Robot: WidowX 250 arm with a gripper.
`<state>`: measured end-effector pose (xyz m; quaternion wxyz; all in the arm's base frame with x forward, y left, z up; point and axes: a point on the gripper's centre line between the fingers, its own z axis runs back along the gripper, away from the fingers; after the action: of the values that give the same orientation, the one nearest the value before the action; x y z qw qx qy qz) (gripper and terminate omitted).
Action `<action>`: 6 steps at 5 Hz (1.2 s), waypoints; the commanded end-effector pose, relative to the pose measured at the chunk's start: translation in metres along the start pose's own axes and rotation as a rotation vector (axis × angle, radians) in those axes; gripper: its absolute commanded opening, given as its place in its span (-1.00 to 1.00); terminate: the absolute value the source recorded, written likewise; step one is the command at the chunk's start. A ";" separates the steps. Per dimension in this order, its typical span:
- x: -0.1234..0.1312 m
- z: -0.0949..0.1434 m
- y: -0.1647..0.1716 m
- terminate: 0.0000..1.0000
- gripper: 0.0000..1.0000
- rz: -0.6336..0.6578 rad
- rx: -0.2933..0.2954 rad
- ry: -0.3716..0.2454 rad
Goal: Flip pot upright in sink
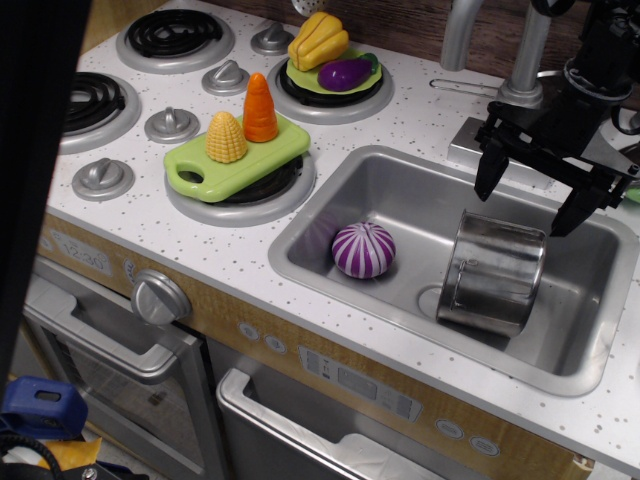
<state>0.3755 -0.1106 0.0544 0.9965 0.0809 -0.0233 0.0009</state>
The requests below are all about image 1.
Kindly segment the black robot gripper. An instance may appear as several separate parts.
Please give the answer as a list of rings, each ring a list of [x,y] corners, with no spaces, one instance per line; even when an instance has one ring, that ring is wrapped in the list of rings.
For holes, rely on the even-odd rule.
[[[572,187],[552,222],[553,237],[570,234],[596,207],[616,207],[639,168],[608,153],[596,134],[606,116],[630,96],[637,79],[629,63],[574,58],[565,64],[562,89],[548,107],[491,102],[476,135],[482,150],[477,196],[486,201],[514,159]]]

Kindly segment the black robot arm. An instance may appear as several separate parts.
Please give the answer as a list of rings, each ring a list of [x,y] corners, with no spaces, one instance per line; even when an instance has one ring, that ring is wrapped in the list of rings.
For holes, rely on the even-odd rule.
[[[596,210],[617,207],[639,166],[601,135],[605,120],[619,122],[622,103],[639,81],[639,4],[592,2],[582,46],[564,67],[563,88],[546,108],[493,101],[476,139],[482,155],[474,190],[487,200],[515,160],[567,186],[571,192],[551,225],[570,234]]]

